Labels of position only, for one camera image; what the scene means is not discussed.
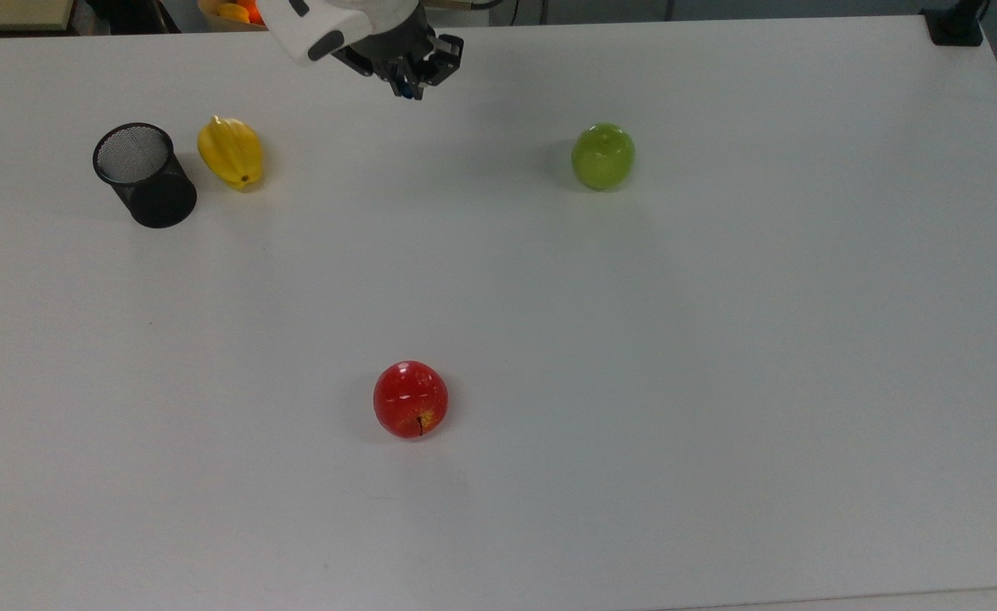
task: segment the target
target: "floor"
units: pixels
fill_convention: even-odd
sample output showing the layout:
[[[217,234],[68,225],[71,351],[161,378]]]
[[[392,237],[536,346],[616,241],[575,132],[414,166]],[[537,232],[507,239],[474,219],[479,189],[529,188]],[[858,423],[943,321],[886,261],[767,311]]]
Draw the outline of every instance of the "floor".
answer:
[[[196,0],[162,0],[181,31],[208,31]],[[645,22],[663,20],[668,0],[506,0],[486,12],[429,11],[437,27]],[[674,0],[672,20],[777,19],[849,15],[913,14],[945,8],[953,0]],[[983,21],[997,57],[997,0]]]

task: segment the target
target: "apple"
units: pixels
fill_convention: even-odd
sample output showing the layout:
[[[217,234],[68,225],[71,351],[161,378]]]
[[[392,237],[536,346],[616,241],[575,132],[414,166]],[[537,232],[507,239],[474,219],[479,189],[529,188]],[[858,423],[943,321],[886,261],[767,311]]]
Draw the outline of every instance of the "apple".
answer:
[[[387,368],[373,388],[373,410],[378,422],[405,440],[434,430],[448,409],[445,382],[433,368],[419,361],[401,361]]]
[[[634,165],[634,140],[617,125],[596,123],[580,133],[570,155],[577,179],[591,189],[617,187]]]

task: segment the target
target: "mesh cup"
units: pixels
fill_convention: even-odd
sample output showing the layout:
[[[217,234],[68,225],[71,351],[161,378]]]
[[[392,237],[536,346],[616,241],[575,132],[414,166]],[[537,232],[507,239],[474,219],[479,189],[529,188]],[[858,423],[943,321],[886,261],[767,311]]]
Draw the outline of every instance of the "mesh cup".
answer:
[[[154,125],[128,123],[102,136],[94,170],[146,227],[176,225],[196,205],[196,188],[177,162],[170,136]]]

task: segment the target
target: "white table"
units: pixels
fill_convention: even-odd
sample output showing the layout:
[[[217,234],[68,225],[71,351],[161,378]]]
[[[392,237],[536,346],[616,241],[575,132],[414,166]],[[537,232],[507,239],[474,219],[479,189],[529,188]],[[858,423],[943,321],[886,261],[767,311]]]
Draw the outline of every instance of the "white table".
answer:
[[[580,610],[997,587],[997,63],[921,17],[0,40],[0,608]],[[203,166],[208,117],[266,185]],[[152,121],[199,190],[91,167]],[[629,184],[569,145],[614,121]],[[386,434],[387,365],[454,406]]]

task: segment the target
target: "orange fruit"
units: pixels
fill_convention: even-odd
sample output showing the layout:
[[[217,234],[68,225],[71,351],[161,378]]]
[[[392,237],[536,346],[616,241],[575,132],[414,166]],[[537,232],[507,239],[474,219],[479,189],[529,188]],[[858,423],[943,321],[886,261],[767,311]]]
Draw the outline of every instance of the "orange fruit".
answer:
[[[257,25],[264,25],[265,20],[260,18],[260,11],[257,10],[257,0],[238,0],[238,6],[249,11],[249,22]]]

